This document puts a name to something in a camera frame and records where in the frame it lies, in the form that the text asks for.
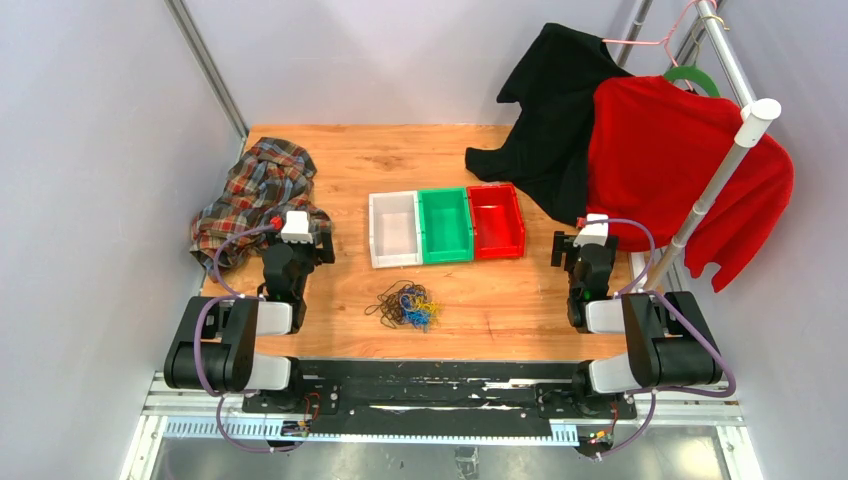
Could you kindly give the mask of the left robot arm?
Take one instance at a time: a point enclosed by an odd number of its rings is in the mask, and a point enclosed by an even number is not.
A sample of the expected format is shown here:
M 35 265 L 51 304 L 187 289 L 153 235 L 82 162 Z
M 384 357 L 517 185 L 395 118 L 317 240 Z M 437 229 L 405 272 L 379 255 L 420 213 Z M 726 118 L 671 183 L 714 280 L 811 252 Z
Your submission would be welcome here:
M 312 237 L 280 218 L 244 234 L 276 236 L 262 255 L 259 292 L 191 298 L 166 354 L 164 378 L 172 389 L 204 390 L 214 397 L 268 391 L 271 404 L 293 413 L 304 405 L 307 390 L 296 358 L 260 354 L 256 342 L 300 331 L 308 277 L 335 261 L 332 234 Z

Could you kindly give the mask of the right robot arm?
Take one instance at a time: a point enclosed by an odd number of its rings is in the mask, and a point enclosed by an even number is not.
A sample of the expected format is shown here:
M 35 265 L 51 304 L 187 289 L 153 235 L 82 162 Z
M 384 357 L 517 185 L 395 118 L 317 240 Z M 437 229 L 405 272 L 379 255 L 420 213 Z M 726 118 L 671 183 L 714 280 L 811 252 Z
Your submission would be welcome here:
M 724 368 L 702 311 L 690 292 L 609 293 L 617 239 L 553 234 L 551 265 L 568 274 L 567 317 L 584 334 L 622 334 L 626 352 L 581 362 L 571 400 L 582 415 L 608 408 L 613 395 L 692 388 L 719 382 Z

